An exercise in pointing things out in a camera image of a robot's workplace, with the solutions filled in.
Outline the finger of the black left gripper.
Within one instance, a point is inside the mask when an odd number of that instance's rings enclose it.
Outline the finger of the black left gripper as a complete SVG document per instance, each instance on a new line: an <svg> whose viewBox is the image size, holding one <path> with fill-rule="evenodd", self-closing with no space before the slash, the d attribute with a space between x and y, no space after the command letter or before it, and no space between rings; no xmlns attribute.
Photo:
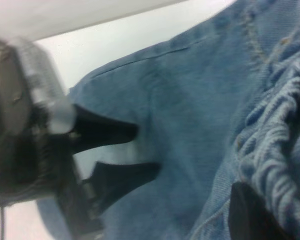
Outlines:
<svg viewBox="0 0 300 240"><path fill-rule="evenodd" d="M90 149L129 143L138 134L138 126L95 114L74 104L76 120L69 134L74 153Z"/></svg>
<svg viewBox="0 0 300 240"><path fill-rule="evenodd" d="M89 216L99 217L131 191L153 181L161 165L155 162L108 164L97 162L89 178Z"/></svg>

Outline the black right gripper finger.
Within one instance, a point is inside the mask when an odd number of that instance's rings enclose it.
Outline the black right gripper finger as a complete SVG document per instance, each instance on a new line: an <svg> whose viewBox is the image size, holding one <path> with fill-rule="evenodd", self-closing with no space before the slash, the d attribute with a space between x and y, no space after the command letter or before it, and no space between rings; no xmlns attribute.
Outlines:
<svg viewBox="0 0 300 240"><path fill-rule="evenodd" d="M244 182L231 187L229 233L232 240L291 240L266 209L264 200Z"/></svg>

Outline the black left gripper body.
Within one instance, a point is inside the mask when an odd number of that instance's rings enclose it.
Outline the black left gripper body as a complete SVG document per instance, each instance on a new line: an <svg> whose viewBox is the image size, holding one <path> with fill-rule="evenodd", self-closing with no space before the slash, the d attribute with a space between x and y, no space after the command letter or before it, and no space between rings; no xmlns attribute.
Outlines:
<svg viewBox="0 0 300 240"><path fill-rule="evenodd" d="M83 109L17 110L12 116L12 134L32 141L25 149L31 157L18 158L18 174L33 173L25 198L53 196L72 240L101 240L104 226L102 188L96 171L81 179L74 154L98 147L101 141L91 124L97 120Z"/></svg>

